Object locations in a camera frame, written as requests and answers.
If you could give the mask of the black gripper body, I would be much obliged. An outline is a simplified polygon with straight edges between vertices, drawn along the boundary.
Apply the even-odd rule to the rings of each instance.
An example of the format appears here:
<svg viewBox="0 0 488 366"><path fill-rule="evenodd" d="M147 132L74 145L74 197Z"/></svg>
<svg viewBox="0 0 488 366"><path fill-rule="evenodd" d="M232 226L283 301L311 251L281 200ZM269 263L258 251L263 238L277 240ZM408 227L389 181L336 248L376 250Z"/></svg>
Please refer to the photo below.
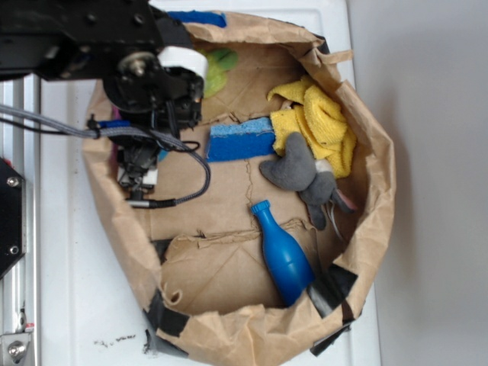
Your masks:
<svg viewBox="0 0 488 366"><path fill-rule="evenodd" d="M203 55L198 51L137 52L103 79L104 92L138 124L182 130L201 121Z"/></svg>

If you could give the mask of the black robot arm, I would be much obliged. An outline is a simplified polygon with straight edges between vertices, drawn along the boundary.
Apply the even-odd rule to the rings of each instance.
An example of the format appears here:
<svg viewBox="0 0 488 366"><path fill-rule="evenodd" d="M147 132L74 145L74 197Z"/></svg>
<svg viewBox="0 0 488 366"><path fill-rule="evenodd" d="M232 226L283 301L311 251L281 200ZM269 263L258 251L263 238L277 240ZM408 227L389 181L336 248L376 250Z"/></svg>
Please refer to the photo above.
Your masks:
<svg viewBox="0 0 488 366"><path fill-rule="evenodd" d="M3 1L1 79L97 79L122 115L165 129L201 120L207 61L147 1Z"/></svg>

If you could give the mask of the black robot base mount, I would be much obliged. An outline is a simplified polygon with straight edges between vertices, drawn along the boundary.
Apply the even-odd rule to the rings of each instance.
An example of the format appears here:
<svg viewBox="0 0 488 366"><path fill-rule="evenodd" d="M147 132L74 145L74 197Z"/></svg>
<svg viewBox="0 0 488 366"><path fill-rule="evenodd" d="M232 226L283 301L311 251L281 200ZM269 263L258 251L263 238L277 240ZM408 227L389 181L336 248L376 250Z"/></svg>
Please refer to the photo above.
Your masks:
<svg viewBox="0 0 488 366"><path fill-rule="evenodd" d="M1 158L1 279L24 255L24 178Z"/></svg>

